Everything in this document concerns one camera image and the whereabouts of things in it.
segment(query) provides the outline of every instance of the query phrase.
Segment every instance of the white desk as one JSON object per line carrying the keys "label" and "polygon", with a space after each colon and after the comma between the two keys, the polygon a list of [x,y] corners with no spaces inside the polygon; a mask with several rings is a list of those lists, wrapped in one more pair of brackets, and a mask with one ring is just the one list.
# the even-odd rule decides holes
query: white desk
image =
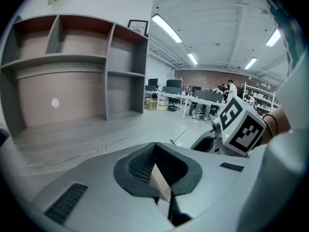
{"label": "white desk", "polygon": [[197,102],[197,103],[204,104],[204,105],[215,105],[215,106],[219,106],[219,107],[222,107],[222,106],[225,105],[224,103],[216,103],[216,102],[213,102],[213,101],[207,101],[207,100],[203,100],[203,99],[194,98],[193,96],[187,96],[187,95],[181,95],[181,94],[174,95],[174,94],[168,94],[168,93],[163,93],[163,92],[159,92],[159,91],[147,91],[147,90],[145,90],[145,93],[147,93],[147,94],[157,94],[157,96],[165,96],[165,97],[170,97],[170,98],[185,99],[184,110],[183,110],[183,119],[185,118],[185,115],[187,113],[189,113],[189,109],[187,109],[188,101]]}

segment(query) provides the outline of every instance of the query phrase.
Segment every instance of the black mesh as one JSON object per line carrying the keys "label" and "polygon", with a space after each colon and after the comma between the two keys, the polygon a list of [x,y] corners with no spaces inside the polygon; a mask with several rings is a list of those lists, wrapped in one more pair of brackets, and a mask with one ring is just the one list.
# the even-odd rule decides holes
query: black mesh
{"label": "black mesh", "polygon": [[151,148],[130,161],[129,172],[140,181],[149,184],[154,165],[155,151]]}

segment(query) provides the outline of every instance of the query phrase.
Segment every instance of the fluorescent light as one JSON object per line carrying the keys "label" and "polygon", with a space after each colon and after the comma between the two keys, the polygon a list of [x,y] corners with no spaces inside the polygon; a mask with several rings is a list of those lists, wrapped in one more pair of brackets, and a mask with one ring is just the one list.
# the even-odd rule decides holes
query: fluorescent light
{"label": "fluorescent light", "polygon": [[255,62],[257,61],[257,58],[252,58],[250,62],[245,67],[245,70],[249,69]]}
{"label": "fluorescent light", "polygon": [[162,19],[161,16],[156,14],[152,17],[152,20],[156,22],[161,28],[163,28],[165,32],[168,33],[170,37],[174,39],[174,41],[176,41],[176,43],[182,42],[181,38],[179,38],[177,33],[175,33],[175,31],[169,26],[169,24],[165,22],[165,20]]}
{"label": "fluorescent light", "polygon": [[192,60],[192,62],[194,63],[194,64],[197,64],[197,60],[195,59],[195,57],[193,56],[193,54],[188,54],[188,56],[189,56],[189,58]]}
{"label": "fluorescent light", "polygon": [[280,37],[281,37],[280,32],[278,31],[278,29],[276,29],[273,32],[272,36],[267,41],[266,45],[273,46],[278,41],[278,39],[280,39]]}

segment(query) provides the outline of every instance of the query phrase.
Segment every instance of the shelf compartment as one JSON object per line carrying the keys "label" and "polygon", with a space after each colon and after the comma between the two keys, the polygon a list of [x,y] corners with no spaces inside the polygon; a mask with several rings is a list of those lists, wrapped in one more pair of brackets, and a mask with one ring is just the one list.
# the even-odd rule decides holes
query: shelf compartment
{"label": "shelf compartment", "polygon": [[126,42],[130,42],[132,44],[140,44],[143,42],[147,42],[148,38],[140,35],[129,28],[125,28],[120,25],[115,25],[114,37],[121,39]]}
{"label": "shelf compartment", "polygon": [[144,82],[143,76],[123,76],[108,72],[108,120],[122,117],[115,114],[136,115],[143,112]]}
{"label": "shelf compartment", "polygon": [[103,55],[75,55],[53,53],[45,54],[38,58],[19,59],[13,62],[2,65],[2,69],[18,70],[34,65],[57,63],[57,62],[90,62],[90,63],[105,63],[106,56]]}
{"label": "shelf compartment", "polygon": [[148,42],[133,44],[113,35],[108,70],[145,74]]}
{"label": "shelf compartment", "polygon": [[106,55],[112,22],[78,15],[60,15],[47,53]]}
{"label": "shelf compartment", "polygon": [[101,73],[62,72],[17,80],[26,127],[103,114],[102,79]]}
{"label": "shelf compartment", "polygon": [[261,106],[257,106],[257,108],[260,108],[260,109],[263,109],[263,110],[265,110],[265,111],[268,111],[268,112],[270,112],[270,110],[269,110],[269,109],[267,109],[267,108],[264,108],[264,107],[261,107]]}
{"label": "shelf compartment", "polygon": [[263,101],[263,102],[267,102],[267,103],[271,104],[271,101],[264,100],[264,99],[258,98],[258,97],[256,97],[256,96],[253,96],[253,98],[255,98],[255,99],[259,100],[259,101]]}
{"label": "shelf compartment", "polygon": [[55,19],[55,15],[50,15],[16,22],[8,35],[2,64],[18,59],[43,56]]}
{"label": "shelf compartment", "polygon": [[274,94],[273,94],[273,93],[267,92],[267,91],[262,90],[262,89],[257,88],[257,87],[253,87],[253,86],[246,85],[246,88],[248,88],[248,89],[252,89],[252,90],[255,90],[255,91],[260,92],[260,93],[262,93],[262,94],[267,94],[267,95],[274,96]]}

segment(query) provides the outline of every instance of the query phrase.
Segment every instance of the white wall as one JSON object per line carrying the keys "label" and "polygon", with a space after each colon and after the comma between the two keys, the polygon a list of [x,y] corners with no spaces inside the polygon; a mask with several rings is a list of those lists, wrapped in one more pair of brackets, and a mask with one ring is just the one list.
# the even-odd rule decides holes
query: white wall
{"label": "white wall", "polygon": [[127,26],[130,19],[149,21],[153,2],[154,0],[59,0],[48,5],[47,0],[25,0],[18,14],[22,19],[44,14],[80,14]]}
{"label": "white wall", "polygon": [[147,58],[147,67],[146,67],[146,85],[148,84],[148,79],[158,78],[158,84],[166,84],[167,78],[173,78],[175,71],[159,62],[158,60],[148,57]]}

